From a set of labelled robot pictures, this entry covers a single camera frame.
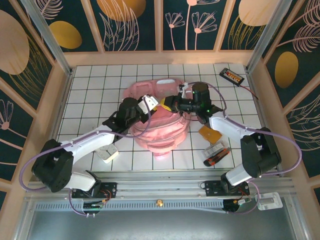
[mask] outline floral line drawing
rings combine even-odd
[[[186,14],[186,24],[185,24],[185,50],[188,50],[188,27],[189,27],[189,17],[190,17],[191,6],[215,4],[220,2],[220,0],[186,0],[186,2],[188,3],[188,10]]]
[[[288,119],[292,134],[303,151],[320,149],[320,95],[309,104],[293,109]]]
[[[27,137],[23,136],[20,133],[17,133],[16,131],[10,128],[10,121],[11,121],[13,112],[14,112],[14,104],[10,101],[7,101],[5,105],[5,102],[2,99],[0,99],[0,130],[4,130],[4,131],[9,130],[10,132],[26,139]],[[15,145],[11,142],[8,142],[6,140],[3,140],[1,138],[0,138],[0,142],[19,150],[23,149],[22,147]]]
[[[295,34],[294,38],[278,44],[276,47],[292,43],[296,52],[312,52],[320,44],[320,0],[309,0],[304,14],[293,21],[289,27],[303,18],[305,26],[302,26]]]
[[[110,7],[106,0],[102,0],[104,12],[109,17],[105,18],[101,13],[104,24],[103,45],[107,51],[128,51],[132,46],[134,51],[139,44],[139,25],[134,11],[122,1],[123,11],[116,0],[110,0]]]
[[[186,22],[183,21],[183,17],[181,15],[181,12],[180,13],[173,13],[172,15],[170,12],[168,12],[165,14],[165,19],[166,19],[166,22],[168,23],[169,28],[170,28],[173,50],[176,50],[172,29],[182,27],[186,24]]]
[[[199,18],[199,12],[193,13],[192,24],[195,32],[194,50],[197,50],[197,38],[198,34],[208,33],[217,30],[217,24],[214,24],[216,19],[214,17],[216,11],[213,13],[202,13]]]

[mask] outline wire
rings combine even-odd
[[[255,95],[255,93],[253,91],[250,90],[250,88],[247,88],[245,86],[239,85],[239,87],[242,87],[244,89],[246,89],[247,91],[249,91],[257,100],[259,100],[259,98],[257,97],[257,95]]]
[[[120,136],[120,137],[123,137],[123,138],[128,138],[128,139],[134,139],[134,138],[138,138],[140,136],[142,136],[143,134],[145,134],[147,132],[147,130],[149,129],[150,127],[150,123],[151,123],[151,111],[149,109],[149,106],[146,102],[146,99],[143,98],[143,102],[146,106],[146,109],[148,111],[148,122],[147,122],[147,125],[146,125],[146,128],[138,135],[136,136],[128,136],[128,135],[124,135],[124,134],[121,134],[121,133],[118,133],[118,132],[113,132],[113,131],[108,131],[108,130],[101,130],[101,131],[97,131],[97,132],[92,132],[88,135],[84,135],[83,137],[77,139],[77,140],[74,140],[73,143],[67,143],[67,144],[64,144],[64,145],[61,145],[61,146],[57,146],[57,147],[54,147],[54,148],[51,148],[51,149],[48,149],[46,151],[43,151],[41,153],[39,153],[38,155],[35,155],[34,157],[30,158],[25,164],[24,166],[22,167],[21,171],[20,171],[20,174],[19,174],[19,183],[21,185],[21,187],[26,190],[26,191],[29,191],[29,192],[39,192],[39,191],[42,191],[42,190],[45,190],[46,187],[43,186],[43,187],[39,187],[39,188],[29,188],[27,187],[25,184],[24,184],[24,181],[23,181],[23,175],[24,175],[24,172],[27,168],[28,165],[30,165],[33,161],[35,161],[37,158],[43,156],[43,155],[46,155],[46,154],[49,154],[49,153],[52,153],[54,151],[58,151],[60,149],[64,149],[64,148],[67,148],[67,147],[70,147],[74,144],[78,144],[92,136],[95,136],[95,135],[99,135],[99,134],[113,134],[113,135],[116,135],[116,136]]]

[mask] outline white plastic part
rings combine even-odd
[[[213,130],[216,130],[220,132],[223,135],[228,136],[235,142],[237,142],[240,145],[240,140],[245,136],[245,135],[251,135],[254,132],[253,131],[248,131],[246,129],[240,128],[230,121],[228,121],[223,112],[219,111],[216,112],[215,114],[210,117],[210,127]]]
[[[145,99],[150,111],[159,104],[158,100],[154,96],[145,95],[143,98]],[[144,114],[148,114],[148,109],[144,101],[139,102],[138,106],[142,109]]]
[[[96,149],[95,152],[106,164],[110,163],[116,156],[119,155],[118,150],[113,144],[102,146]]]
[[[229,181],[229,183],[232,186],[236,186],[250,178],[252,178],[252,176],[250,176],[244,166],[241,164],[239,164],[238,166],[236,166],[234,169],[231,169],[230,171],[228,171],[226,173],[226,179]]]
[[[258,199],[258,195],[254,196],[255,201]],[[259,203],[257,205],[260,211],[270,210],[270,209],[280,209],[284,205],[281,201],[279,193],[277,192],[269,192],[269,193],[261,193],[259,196]]]

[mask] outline metal bracket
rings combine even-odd
[[[205,194],[207,197],[224,197],[224,196],[236,196],[241,197],[242,192],[241,191],[235,191],[235,192],[228,192],[226,193],[223,188],[220,185],[219,180],[216,181],[205,181],[204,182],[204,188]],[[240,184],[239,188],[247,195],[250,195],[249,186],[248,183],[243,182]]]
[[[117,194],[116,182],[102,182],[99,188],[99,193],[97,193],[97,196],[95,196],[94,198],[105,199],[106,194],[109,196],[109,192],[111,193],[111,199],[114,199]],[[75,191],[72,192],[72,198],[73,199],[91,199],[92,197],[80,189],[75,189]]]

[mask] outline pink bag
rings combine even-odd
[[[149,94],[156,97],[160,102],[165,97],[178,95],[180,84],[183,84],[183,82],[174,79],[140,81],[126,89],[123,98],[139,99],[141,96]],[[148,131],[143,136],[136,137],[136,143],[140,147],[153,152],[157,159],[164,158],[187,137],[191,116],[187,113],[184,113],[183,116],[165,110],[158,105],[157,111],[151,117]],[[138,122],[130,128],[130,132],[133,136],[139,135],[146,129],[146,126],[147,122]]]

